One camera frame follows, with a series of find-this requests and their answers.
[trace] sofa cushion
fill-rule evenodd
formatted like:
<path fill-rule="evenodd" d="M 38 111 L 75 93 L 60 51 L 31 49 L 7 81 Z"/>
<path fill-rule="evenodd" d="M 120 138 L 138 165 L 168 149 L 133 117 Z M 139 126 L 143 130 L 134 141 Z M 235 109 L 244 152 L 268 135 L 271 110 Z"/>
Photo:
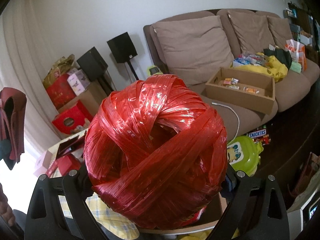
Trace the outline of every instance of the sofa cushion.
<path fill-rule="evenodd" d="M 265 16 L 280 18 L 280 16 L 277 15 L 276 13 L 271 13 L 271 12 L 266 12 L 266 11 L 256 11 L 255 14 L 256 14 L 256 15 L 265 15 Z"/>
<path fill-rule="evenodd" d="M 271 120 L 277 113 L 278 111 L 278 105 L 275 102 L 272 108 L 272 113 L 270 115 L 259 113 L 256 111 L 252 111 L 240 106 L 235 106 L 233 104 L 229 103 L 224 103 L 220 102 L 217 100 L 212 100 L 208 97 L 206 97 L 205 93 L 205 83 L 200 84 L 200 85 L 195 85 L 190 87 L 190 89 L 196 93 L 198 93 L 202 100 L 209 104 L 210 106 L 213 106 L 219 115 L 222 117 L 224 125 L 227 129 L 227 135 L 228 135 L 228 140 L 232 140 L 233 137 L 236 135 L 237 127 L 238 127 L 238 119 L 236 115 L 228 108 L 223 107 L 223 106 L 216 106 L 212 105 L 212 102 L 230 106 L 239 116 L 240 119 L 240 125 L 239 125 L 239 132 L 238 136 L 245 134 L 263 124 Z"/>
<path fill-rule="evenodd" d="M 160 22 L 181 21 L 181 20 L 188 20 L 188 19 L 203 18 L 203 17 L 208 17 L 208 16 L 214 16 L 214 14 L 212 12 L 208 12 L 208 11 L 190 12 L 190 13 L 175 15 L 175 16 L 163 19 Z M 161 61 L 164 64 L 167 64 L 165 61 L 164 53 L 162 51 L 157 34 L 155 33 L 155 30 L 153 28 L 153 25 L 150 25 L 150 34 L 151 34 L 151 38 L 153 40 L 153 43 L 156 47 L 156 50 L 158 52 L 159 58 L 161 59 Z"/>
<path fill-rule="evenodd" d="M 320 75 L 320 68 L 319 66 L 307 58 L 307 69 L 302 72 L 302 74 L 309 80 L 310 85 L 313 85 Z"/>
<path fill-rule="evenodd" d="M 228 13 L 242 52 L 263 52 L 270 44 L 275 44 L 266 16 L 232 10 Z"/>
<path fill-rule="evenodd" d="M 170 73 L 187 86 L 207 82 L 220 67 L 230 67 L 234 57 L 220 16 L 153 24 Z"/>
<path fill-rule="evenodd" d="M 230 23 L 228 11 L 235 11 L 235 12 L 245 12 L 248 14 L 254 14 L 253 11 L 246 10 L 246 9 L 221 9 L 217 12 L 217 15 L 220 16 L 220 20 L 222 23 L 222 27 L 224 32 L 227 35 L 228 42 L 231 48 L 231 52 L 235 58 L 237 58 L 241 54 L 241 49 L 239 45 L 239 40 L 233 30 L 233 27 Z"/>
<path fill-rule="evenodd" d="M 287 76 L 276 83 L 276 101 L 279 112 L 283 112 L 298 103 L 309 91 L 310 82 L 305 75 L 289 70 Z"/>
<path fill-rule="evenodd" d="M 275 44 L 281 49 L 285 49 L 287 40 L 291 40 L 292 33 L 288 19 L 281 19 L 268 16 L 269 30 L 272 33 Z"/>

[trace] metal bolt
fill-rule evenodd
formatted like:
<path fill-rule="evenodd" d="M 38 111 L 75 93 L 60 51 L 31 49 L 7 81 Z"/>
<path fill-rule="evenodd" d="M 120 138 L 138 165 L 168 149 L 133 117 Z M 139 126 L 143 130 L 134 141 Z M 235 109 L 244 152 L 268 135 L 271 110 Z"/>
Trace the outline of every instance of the metal bolt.
<path fill-rule="evenodd" d="M 268 179 L 270 179 L 271 181 L 274 181 L 276 178 L 275 178 L 275 176 L 273 176 L 273 175 L 269 175 L 269 176 L 268 176 Z"/>
<path fill-rule="evenodd" d="M 42 175 L 40 175 L 39 180 L 45 180 L 46 178 L 47 178 L 47 175 L 42 174 Z"/>
<path fill-rule="evenodd" d="M 77 175 L 77 173 L 78 173 L 77 170 L 71 170 L 71 171 L 69 171 L 69 175 L 70 175 L 70 176 L 75 176 L 75 175 Z"/>
<path fill-rule="evenodd" d="M 243 178 L 245 176 L 245 173 L 243 171 L 237 172 L 238 177 Z"/>

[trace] beige throw pillow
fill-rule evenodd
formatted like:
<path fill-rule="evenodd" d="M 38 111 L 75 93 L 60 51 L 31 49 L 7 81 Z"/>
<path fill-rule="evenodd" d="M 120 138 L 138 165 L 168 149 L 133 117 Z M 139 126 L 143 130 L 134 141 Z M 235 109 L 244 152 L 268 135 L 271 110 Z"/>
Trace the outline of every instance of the beige throw pillow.
<path fill-rule="evenodd" d="M 268 17 L 269 29 L 277 46 L 285 48 L 286 41 L 292 39 L 292 33 L 288 19 Z"/>
<path fill-rule="evenodd" d="M 275 45 L 266 16 L 231 10 L 228 14 L 242 52 L 263 52 L 270 44 Z"/>
<path fill-rule="evenodd" d="M 187 86 L 207 82 L 234 57 L 220 16 L 153 24 L 170 73 Z"/>

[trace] green plastic container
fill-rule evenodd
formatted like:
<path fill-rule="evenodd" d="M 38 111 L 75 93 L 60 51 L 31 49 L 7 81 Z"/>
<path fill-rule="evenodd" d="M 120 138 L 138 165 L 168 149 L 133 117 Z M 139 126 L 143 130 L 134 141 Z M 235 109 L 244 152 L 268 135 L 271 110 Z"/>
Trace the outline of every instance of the green plastic container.
<path fill-rule="evenodd" d="M 263 151 L 261 142 L 254 143 L 248 136 L 239 136 L 227 146 L 228 161 L 235 171 L 244 171 L 253 176 L 260 164 L 259 154 Z"/>

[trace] yellow plastic bag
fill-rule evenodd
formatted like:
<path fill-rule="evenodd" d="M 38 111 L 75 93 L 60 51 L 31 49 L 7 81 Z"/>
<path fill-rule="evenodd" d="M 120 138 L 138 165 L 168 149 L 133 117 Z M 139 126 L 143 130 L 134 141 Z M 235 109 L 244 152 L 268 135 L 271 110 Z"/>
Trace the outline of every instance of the yellow plastic bag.
<path fill-rule="evenodd" d="M 282 64 L 275 56 L 268 57 L 268 67 L 243 65 L 236 67 L 239 70 L 248 70 L 260 74 L 265 74 L 275 78 L 275 82 L 281 81 L 288 73 L 285 64 Z"/>
<path fill-rule="evenodd" d="M 178 236 L 178 240 L 206 240 L 206 238 L 209 236 L 211 233 L 212 229 L 201 231 L 201 232 L 196 232 L 196 233 L 191 233 L 188 234 L 187 236 Z M 240 236 L 239 229 L 237 228 L 232 239 Z"/>

